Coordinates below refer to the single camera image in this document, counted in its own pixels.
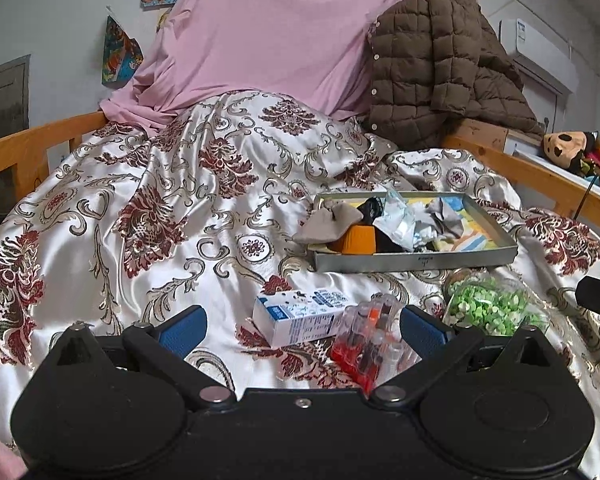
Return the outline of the striped colourful towel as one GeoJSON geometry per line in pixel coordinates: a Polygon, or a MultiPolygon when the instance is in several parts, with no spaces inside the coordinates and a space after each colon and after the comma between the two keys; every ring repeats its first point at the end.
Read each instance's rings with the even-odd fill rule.
{"type": "Polygon", "coordinates": [[[455,237],[445,234],[432,242],[433,248],[438,252],[480,252],[496,248],[495,240],[480,224],[463,209],[460,211],[463,234],[455,237]]]}

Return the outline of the grey blue cloth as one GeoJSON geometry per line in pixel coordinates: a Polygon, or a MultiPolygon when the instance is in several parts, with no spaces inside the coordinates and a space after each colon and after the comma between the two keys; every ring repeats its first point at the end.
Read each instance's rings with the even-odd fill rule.
{"type": "Polygon", "coordinates": [[[460,214],[438,197],[429,203],[414,203],[415,217],[414,244],[426,245],[445,234],[460,237],[463,234],[460,214]]]}

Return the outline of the light blue tissue packet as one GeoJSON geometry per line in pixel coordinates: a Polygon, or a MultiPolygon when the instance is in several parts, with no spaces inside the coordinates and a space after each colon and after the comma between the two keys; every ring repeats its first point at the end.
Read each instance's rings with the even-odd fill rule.
{"type": "Polygon", "coordinates": [[[415,217],[413,205],[407,202],[399,193],[389,191],[381,200],[381,215],[373,220],[373,226],[387,235],[394,244],[401,246],[407,252],[426,245],[414,244],[415,217]]]}

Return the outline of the metal tray with frog picture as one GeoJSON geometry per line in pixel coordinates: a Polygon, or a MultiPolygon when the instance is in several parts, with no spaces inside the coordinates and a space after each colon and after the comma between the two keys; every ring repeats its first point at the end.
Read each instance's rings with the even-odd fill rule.
{"type": "Polygon", "coordinates": [[[504,266],[518,254],[498,222],[466,194],[319,194],[316,207],[365,214],[339,240],[309,248],[319,272],[370,273],[504,266]]]}

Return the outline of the orange silicone cup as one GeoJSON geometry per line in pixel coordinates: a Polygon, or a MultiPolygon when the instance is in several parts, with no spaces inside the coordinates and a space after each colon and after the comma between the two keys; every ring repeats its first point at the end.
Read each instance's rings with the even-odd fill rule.
{"type": "Polygon", "coordinates": [[[368,256],[376,252],[376,232],[373,226],[357,224],[351,226],[339,240],[330,242],[327,247],[341,255],[368,256]]]}

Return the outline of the grey linen drawstring pouch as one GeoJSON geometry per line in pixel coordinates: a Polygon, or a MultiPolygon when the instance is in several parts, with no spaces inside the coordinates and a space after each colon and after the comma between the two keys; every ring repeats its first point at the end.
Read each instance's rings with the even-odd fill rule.
{"type": "Polygon", "coordinates": [[[363,218],[364,214],[349,203],[327,200],[311,213],[294,234],[293,240],[304,245],[336,242],[363,218]]]}

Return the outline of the bag of green beads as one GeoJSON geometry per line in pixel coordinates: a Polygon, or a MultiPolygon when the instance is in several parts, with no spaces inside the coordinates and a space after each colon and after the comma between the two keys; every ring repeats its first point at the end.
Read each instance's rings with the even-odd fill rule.
{"type": "Polygon", "coordinates": [[[442,321],[455,328],[478,327],[486,335],[509,337],[521,326],[545,333],[550,320],[524,286],[480,272],[459,278],[447,288],[442,321]]]}

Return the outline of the red rack of vials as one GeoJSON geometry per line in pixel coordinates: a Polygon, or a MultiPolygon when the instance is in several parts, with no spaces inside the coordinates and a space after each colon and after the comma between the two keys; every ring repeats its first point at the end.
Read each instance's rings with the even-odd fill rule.
{"type": "Polygon", "coordinates": [[[403,304],[394,296],[377,295],[347,306],[330,348],[335,362],[365,396],[420,361],[420,356],[393,332],[403,304]]]}

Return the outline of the small milk carton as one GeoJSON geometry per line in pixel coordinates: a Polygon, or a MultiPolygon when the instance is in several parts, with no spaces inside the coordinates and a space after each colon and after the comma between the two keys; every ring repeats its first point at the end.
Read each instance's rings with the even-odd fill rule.
{"type": "Polygon", "coordinates": [[[336,289],[292,289],[260,294],[252,321],[273,349],[333,336],[351,299],[336,289]]]}

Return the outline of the floral satin bedspread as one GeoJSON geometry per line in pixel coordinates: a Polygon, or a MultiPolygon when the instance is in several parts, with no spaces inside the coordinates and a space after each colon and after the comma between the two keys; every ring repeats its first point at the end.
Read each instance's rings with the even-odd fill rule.
{"type": "Polygon", "coordinates": [[[229,388],[347,388],[323,339],[268,348],[252,323],[259,292],[338,289],[353,301],[390,294],[443,312],[449,273],[317,272],[294,240],[321,193],[420,186],[476,200],[514,239],[498,273],[538,296],[547,338],[596,419],[583,472],[600,479],[600,316],[574,298],[600,278],[600,237],[524,205],[500,174],[460,150],[403,152],[274,93],[199,103],[159,136],[111,122],[0,225],[0,440],[53,339],[71,323],[117,335],[201,304],[209,331],[190,362],[229,388]]]}

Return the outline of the plush doll head toy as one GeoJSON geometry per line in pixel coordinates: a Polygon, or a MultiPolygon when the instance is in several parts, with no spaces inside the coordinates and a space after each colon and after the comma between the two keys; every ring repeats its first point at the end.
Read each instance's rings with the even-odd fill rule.
{"type": "Polygon", "coordinates": [[[545,133],[543,155],[556,166],[582,178],[600,178],[600,136],[597,131],[545,133]]]}

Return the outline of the white air conditioner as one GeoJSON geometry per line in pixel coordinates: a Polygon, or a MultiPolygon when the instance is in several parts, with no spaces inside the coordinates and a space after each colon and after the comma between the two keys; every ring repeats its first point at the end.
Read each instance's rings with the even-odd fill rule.
{"type": "Polygon", "coordinates": [[[522,73],[558,96],[576,93],[576,66],[562,50],[520,18],[500,21],[498,39],[522,73]]]}

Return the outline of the brown quilted jacket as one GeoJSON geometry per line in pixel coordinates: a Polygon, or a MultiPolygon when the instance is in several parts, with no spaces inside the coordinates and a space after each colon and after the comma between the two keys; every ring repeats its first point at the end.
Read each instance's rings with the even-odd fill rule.
{"type": "Polygon", "coordinates": [[[368,129],[402,150],[465,118],[538,134],[524,83],[475,0],[402,0],[376,18],[368,129]]]}

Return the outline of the colourful kite poster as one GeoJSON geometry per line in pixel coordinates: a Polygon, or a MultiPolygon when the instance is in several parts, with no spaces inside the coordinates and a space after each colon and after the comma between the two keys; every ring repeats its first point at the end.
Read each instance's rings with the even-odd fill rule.
{"type": "Polygon", "coordinates": [[[121,86],[132,79],[143,61],[135,38],[130,38],[117,20],[109,15],[104,32],[101,83],[107,87],[121,86]]]}

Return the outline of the pink hanging sheet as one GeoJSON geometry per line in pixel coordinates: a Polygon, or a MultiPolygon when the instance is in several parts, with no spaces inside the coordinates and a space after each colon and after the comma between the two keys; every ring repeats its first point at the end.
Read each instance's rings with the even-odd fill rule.
{"type": "Polygon", "coordinates": [[[239,90],[281,93],[337,119],[362,114],[367,32],[399,1],[177,0],[134,77],[100,108],[147,133],[239,90]]]}

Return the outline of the wooden bed frame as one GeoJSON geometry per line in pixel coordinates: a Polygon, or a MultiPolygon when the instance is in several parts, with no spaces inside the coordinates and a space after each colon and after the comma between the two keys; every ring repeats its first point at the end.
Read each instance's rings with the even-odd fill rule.
{"type": "MultiPolygon", "coordinates": [[[[104,125],[106,117],[101,112],[92,112],[1,138],[0,172],[12,170],[15,197],[20,200],[27,196],[48,177],[48,148],[66,142],[74,151],[82,144],[85,134],[104,125]]],[[[539,164],[462,139],[448,139],[445,136],[442,146],[471,153],[510,183],[532,188],[552,200],[556,214],[584,219],[600,229],[600,188],[588,191],[584,184],[539,164]]]]}

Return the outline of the dark wall panel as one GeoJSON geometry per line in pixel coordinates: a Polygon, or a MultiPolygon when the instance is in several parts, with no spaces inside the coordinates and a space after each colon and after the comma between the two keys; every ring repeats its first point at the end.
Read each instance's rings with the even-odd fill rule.
{"type": "Polygon", "coordinates": [[[0,65],[0,139],[28,128],[30,56],[0,65]]]}

